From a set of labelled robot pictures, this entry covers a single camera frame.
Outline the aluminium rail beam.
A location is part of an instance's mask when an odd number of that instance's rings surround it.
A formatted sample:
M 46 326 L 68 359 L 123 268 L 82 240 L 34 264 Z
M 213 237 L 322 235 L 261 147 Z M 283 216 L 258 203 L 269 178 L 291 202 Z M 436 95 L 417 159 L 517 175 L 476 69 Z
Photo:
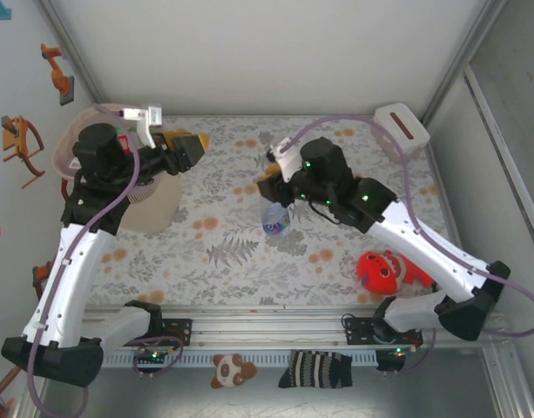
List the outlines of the aluminium rail beam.
M 81 339 L 97 338 L 105 354 L 133 344 L 140 338 L 162 336 L 162 320 L 188 318 L 193 321 L 192 350 L 325 349 L 348 346 L 341 325 L 344 315 L 371 318 L 373 307 L 360 306 L 257 306 L 199 307 L 165 306 L 131 300 L 123 306 L 80 307 L 42 320 L 36 309 L 22 337 L 34 340 L 42 332 L 44 343 L 76 346 Z

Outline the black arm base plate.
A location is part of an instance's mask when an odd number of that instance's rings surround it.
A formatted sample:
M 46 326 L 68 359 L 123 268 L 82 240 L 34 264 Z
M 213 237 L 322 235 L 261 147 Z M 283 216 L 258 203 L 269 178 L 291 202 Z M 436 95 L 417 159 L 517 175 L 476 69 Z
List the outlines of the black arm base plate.
M 165 318 L 162 320 L 162 336 L 175 337 L 182 341 L 184 347 L 191 343 L 193 321 L 188 318 Z
M 341 325 L 346 335 L 347 344 L 352 345 L 398 345 L 420 347 L 423 344 L 422 333 L 409 330 L 397 332 L 385 321 L 368 317 L 344 315 Z

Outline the black white striped sock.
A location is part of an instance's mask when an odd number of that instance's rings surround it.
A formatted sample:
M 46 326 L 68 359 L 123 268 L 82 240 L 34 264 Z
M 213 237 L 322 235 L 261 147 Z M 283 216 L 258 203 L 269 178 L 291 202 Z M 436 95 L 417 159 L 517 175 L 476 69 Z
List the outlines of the black white striped sock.
M 335 352 L 292 350 L 278 388 L 349 388 L 352 358 Z

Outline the brown white panda plush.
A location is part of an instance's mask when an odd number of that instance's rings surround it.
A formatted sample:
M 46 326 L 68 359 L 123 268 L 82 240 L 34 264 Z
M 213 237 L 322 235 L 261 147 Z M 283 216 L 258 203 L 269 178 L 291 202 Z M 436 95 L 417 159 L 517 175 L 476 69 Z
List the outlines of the brown white panda plush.
M 213 365 L 213 389 L 240 387 L 258 373 L 257 367 L 250 361 L 244 361 L 240 354 L 216 354 L 213 357 Z

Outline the orange claw gripper wall sticker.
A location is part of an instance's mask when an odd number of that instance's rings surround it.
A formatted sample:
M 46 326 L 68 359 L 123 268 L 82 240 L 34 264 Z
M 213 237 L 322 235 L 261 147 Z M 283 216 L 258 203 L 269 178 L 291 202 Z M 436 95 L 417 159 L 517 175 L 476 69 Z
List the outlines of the orange claw gripper wall sticker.
M 37 179 L 45 175 L 45 170 L 38 170 L 32 163 L 31 159 L 45 149 L 37 128 L 28 119 L 23 116 L 10 118 L 5 115 L 1 117 L 2 148 L 5 152 L 13 150 L 13 153 L 3 158 L 7 162 L 13 158 L 19 158 L 25 165 L 32 178 L 24 183 L 21 188 L 25 189 Z M 28 148 L 28 137 L 33 136 L 37 143 L 37 149 L 33 152 Z

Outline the crushed bottle colourful label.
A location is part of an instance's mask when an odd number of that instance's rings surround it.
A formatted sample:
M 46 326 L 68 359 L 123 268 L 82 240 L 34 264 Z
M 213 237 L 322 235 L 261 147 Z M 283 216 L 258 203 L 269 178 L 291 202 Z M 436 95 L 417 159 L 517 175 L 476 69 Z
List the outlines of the crushed bottle colourful label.
M 283 234 L 290 226 L 288 209 L 280 203 L 261 198 L 260 221 L 268 237 L 277 237 Z

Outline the small circuit board with LEDs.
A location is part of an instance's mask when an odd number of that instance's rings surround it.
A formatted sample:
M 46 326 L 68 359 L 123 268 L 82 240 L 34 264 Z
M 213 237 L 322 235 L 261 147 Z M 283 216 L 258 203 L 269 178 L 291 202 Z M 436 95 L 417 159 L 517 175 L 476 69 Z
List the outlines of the small circuit board with LEDs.
M 407 350 L 405 348 L 376 349 L 376 369 L 386 373 L 400 373 L 405 365 Z
M 168 351 L 142 347 L 134 355 L 133 364 L 135 366 L 138 366 L 140 364 L 142 365 L 163 364 L 168 354 L 169 354 Z

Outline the aluminium frame post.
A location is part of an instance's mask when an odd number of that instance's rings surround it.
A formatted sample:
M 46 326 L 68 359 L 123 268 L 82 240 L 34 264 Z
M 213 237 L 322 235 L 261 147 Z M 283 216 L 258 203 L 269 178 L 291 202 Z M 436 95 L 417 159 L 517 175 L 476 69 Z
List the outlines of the aluminium frame post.
M 464 66 L 475 56 L 509 1 L 510 0 L 483 1 L 482 8 L 477 12 L 474 21 L 470 24 L 468 31 L 463 36 L 462 42 L 460 43 L 457 52 L 454 54 L 450 66 L 445 71 L 443 79 L 437 86 L 435 94 L 429 101 L 429 104 L 422 115 L 421 121 L 424 126 L 428 126 L 432 121 L 456 78 L 462 72 Z
M 69 61 L 71 68 L 80 80 L 88 96 L 93 103 L 103 103 L 105 96 L 102 94 L 97 80 L 92 76 L 89 66 L 86 64 L 81 50 L 78 48 L 75 37 L 67 23 L 64 13 L 60 10 L 57 0 L 32 0 L 38 12 L 45 21 L 57 41 L 58 47 Z

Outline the beige mesh waste bin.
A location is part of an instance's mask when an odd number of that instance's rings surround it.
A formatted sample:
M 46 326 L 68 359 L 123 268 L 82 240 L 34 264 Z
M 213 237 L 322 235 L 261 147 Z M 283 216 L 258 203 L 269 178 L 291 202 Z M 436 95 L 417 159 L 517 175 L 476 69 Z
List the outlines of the beige mesh waste bin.
M 148 199 L 138 204 L 129 200 L 120 228 L 135 233 L 160 233 L 172 223 L 182 197 L 182 181 L 180 176 L 160 174 L 162 182 Z

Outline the pink plastic bin liner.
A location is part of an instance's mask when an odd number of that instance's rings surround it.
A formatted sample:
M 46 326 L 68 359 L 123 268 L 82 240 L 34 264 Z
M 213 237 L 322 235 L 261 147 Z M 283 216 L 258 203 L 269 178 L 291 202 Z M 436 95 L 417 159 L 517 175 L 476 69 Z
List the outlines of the pink plastic bin liner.
M 64 132 L 61 139 L 58 140 L 57 145 L 52 155 L 52 164 L 54 169 L 61 177 L 61 194 L 64 200 L 69 197 L 69 191 L 72 190 L 74 175 L 81 165 L 73 155 L 72 147 L 78 141 L 78 134 L 89 125 L 97 123 L 107 123 L 113 125 L 118 135 L 118 142 L 126 155 L 131 152 L 128 149 L 127 137 L 124 130 L 117 124 L 114 118 L 109 118 L 104 113 L 95 110 L 93 107 L 81 112 L 71 123 L 69 128 Z M 138 204 L 148 199 L 158 188 L 162 182 L 162 174 L 156 175 L 153 180 L 148 180 L 146 183 L 139 181 L 129 195 L 129 200 L 132 204 Z

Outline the red fish plush toy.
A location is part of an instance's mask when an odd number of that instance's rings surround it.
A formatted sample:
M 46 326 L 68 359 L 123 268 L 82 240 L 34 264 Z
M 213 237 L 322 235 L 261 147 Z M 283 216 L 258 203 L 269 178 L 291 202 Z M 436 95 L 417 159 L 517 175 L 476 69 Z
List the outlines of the red fish plush toy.
M 399 294 L 404 285 L 419 284 L 426 289 L 436 284 L 418 265 L 391 250 L 364 253 L 357 261 L 356 273 L 367 291 L 385 296 Z

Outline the white pink tissue box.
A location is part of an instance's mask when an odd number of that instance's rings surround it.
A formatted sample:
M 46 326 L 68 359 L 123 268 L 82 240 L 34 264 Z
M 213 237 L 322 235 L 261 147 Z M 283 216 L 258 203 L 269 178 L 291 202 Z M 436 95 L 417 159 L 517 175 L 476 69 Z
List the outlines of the white pink tissue box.
M 430 140 L 429 133 L 406 104 L 380 107 L 373 120 L 398 143 L 407 161 L 417 158 Z

